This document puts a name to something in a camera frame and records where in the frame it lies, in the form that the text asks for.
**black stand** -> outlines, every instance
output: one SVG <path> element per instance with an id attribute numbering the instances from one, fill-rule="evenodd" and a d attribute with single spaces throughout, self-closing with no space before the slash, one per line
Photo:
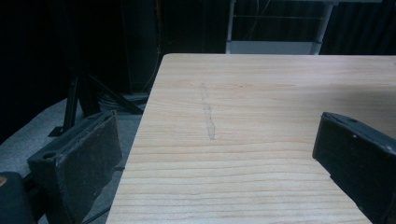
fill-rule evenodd
<path id="1" fill-rule="evenodd" d="M 124 106 L 132 114 L 143 114 L 143 110 L 114 92 L 97 77 L 90 75 L 84 66 L 79 50 L 76 30 L 73 21 L 72 7 L 67 0 L 48 0 L 49 10 L 62 43 L 64 58 L 70 70 L 71 81 L 64 114 L 64 126 L 56 127 L 49 136 L 59 136 L 75 124 L 77 103 L 81 104 L 84 117 L 100 112 L 100 106 L 92 90 L 92 85 L 107 93 L 117 103 Z"/>
<path id="2" fill-rule="evenodd" d="M 83 220 L 121 159 L 117 113 L 89 116 L 29 157 L 26 177 L 0 172 L 0 223 L 91 222 L 102 212 Z"/>

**black cable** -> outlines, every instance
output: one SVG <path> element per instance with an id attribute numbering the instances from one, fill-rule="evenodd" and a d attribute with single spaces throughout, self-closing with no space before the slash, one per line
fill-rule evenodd
<path id="1" fill-rule="evenodd" d="M 131 102 L 134 105 L 137 105 L 140 109 L 144 110 L 146 107 L 146 103 L 148 102 L 149 96 L 148 95 L 141 95 L 134 97 L 131 94 L 123 94 L 122 95 L 127 101 Z M 119 115 L 121 114 L 130 114 L 128 110 L 126 110 L 122 105 L 112 99 L 105 93 L 101 93 L 98 95 L 99 106 L 103 110 L 117 110 Z"/>
<path id="2" fill-rule="evenodd" d="M 104 210 L 102 210 L 101 212 L 99 212 L 98 214 L 96 214 L 93 217 L 90 217 L 89 219 L 87 219 L 86 221 L 82 222 L 82 224 L 88 224 L 91 223 L 93 221 L 95 221 L 97 218 L 99 218 L 100 216 L 102 216 L 104 213 L 110 211 L 111 206 L 105 208 Z"/>
<path id="3" fill-rule="evenodd" d="M 114 167 L 114 171 L 121 171 L 121 172 L 123 172 L 125 170 L 125 167 L 123 167 L 123 166 L 116 166 L 116 167 Z"/>
<path id="4" fill-rule="evenodd" d="M 267 1 L 267 4 L 265 4 L 265 7 L 264 7 L 264 9 L 262 10 L 262 13 L 260 13 L 260 15 L 259 15 L 259 9 L 260 9 L 259 1 L 256 2 L 256 4 L 257 4 L 256 19 L 254 20 L 253 25 L 251 26 L 251 28 L 249 29 L 249 31 L 247 32 L 247 34 L 244 36 L 243 39 L 246 39 L 246 38 L 249 36 L 249 39 L 248 39 L 248 40 L 251 40 L 251 37 L 253 37 L 253 34 L 254 34 L 254 30 L 256 29 L 257 22 L 258 22 L 259 19 L 262 18 L 262 15 L 263 15 L 264 12 L 267 10 L 268 5 L 270 4 L 270 2 L 271 2 L 271 0 L 268 0 L 268 1 Z"/>
<path id="5" fill-rule="evenodd" d="M 142 92 L 145 91 L 147 85 L 150 83 L 150 81 L 154 78 L 155 74 L 157 73 L 157 70 L 158 70 L 157 66 L 158 66 L 158 61 L 160 60 L 160 55 L 161 55 L 161 51 L 160 51 L 160 48 L 158 48 L 157 60 L 154 65 L 154 70 L 152 71 L 151 77 L 149 78 L 148 82 L 146 82 L 146 85 L 143 87 Z"/>

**dark background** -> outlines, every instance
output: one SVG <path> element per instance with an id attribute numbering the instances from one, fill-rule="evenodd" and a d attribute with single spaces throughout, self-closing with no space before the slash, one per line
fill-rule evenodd
<path id="1" fill-rule="evenodd" d="M 166 53 L 224 53 L 229 0 L 67 0 L 89 70 L 114 91 L 151 86 Z M 234 40 L 313 41 L 322 3 L 239 0 Z M 395 0 L 340 3 L 320 54 L 394 55 Z M 275 17 L 300 18 L 279 19 Z M 67 96 L 68 67 L 44 0 L 0 1 L 0 143 Z"/>

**table top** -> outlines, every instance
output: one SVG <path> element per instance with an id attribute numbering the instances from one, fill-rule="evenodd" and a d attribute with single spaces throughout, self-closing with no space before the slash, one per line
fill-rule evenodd
<path id="1" fill-rule="evenodd" d="M 312 159 L 324 111 L 396 137 L 396 57 L 166 55 L 107 223 L 370 223 Z"/>

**wood grain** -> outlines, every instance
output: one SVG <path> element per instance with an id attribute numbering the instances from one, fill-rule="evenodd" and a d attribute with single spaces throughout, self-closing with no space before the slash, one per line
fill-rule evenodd
<path id="1" fill-rule="evenodd" d="M 108 223 L 369 223 L 312 159 L 329 111 L 396 137 L 396 57 L 163 59 Z"/>

